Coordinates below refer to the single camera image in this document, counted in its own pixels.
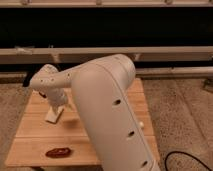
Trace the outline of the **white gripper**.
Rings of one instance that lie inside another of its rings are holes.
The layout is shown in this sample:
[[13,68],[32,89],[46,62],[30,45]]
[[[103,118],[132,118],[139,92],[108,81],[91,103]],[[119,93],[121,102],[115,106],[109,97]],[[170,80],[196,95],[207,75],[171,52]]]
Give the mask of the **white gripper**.
[[63,88],[49,89],[45,92],[49,104],[52,106],[52,113],[57,115],[58,107],[65,105],[70,110],[73,110],[72,104],[68,102],[68,97]]

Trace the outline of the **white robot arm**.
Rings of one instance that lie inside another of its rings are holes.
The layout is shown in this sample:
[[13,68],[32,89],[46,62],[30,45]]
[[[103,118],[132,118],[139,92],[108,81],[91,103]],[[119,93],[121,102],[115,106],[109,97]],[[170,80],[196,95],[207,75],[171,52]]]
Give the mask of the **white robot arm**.
[[30,86],[42,92],[69,88],[104,171],[160,171],[126,90],[135,66],[123,54],[96,58],[56,73],[39,71]]

